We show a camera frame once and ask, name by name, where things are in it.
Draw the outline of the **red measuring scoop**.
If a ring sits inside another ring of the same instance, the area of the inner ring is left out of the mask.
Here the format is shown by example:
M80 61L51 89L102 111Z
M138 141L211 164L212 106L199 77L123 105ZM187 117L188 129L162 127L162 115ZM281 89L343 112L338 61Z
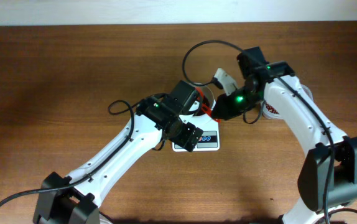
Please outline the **red measuring scoop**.
M219 119L211 117L211 112L215 107L215 97L210 88L207 86L196 86L195 89L197 92L199 92L197 102L200 106L202 106L199 109L199 112L196 112L195 114L197 116L199 116L200 113L207 114L212 120L220 123Z

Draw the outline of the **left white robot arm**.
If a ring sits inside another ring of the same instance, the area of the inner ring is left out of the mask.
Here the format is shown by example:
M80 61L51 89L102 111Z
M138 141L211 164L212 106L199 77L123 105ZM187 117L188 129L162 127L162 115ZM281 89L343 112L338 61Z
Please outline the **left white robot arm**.
M196 113L202 95L180 81L170 93L148 96L129 106L130 120L97 155L66 177L51 173L42 182L32 221L34 223L103 223L100 206L114 184L147 151L171 141L192 152L203 134L184 122Z

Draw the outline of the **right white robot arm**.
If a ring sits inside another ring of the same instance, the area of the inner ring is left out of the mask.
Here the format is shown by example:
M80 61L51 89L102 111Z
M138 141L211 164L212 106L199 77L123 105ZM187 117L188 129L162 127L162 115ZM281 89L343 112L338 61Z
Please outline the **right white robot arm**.
M349 137L321 112L286 62L267 62L259 47L243 50L237 61L244 86L219 68L212 80L224 94L217 98L212 118L244 116L258 103L267 103L305 154L297 181L300 198L280 222L327 223L330 215L347 211L357 200L357 137Z

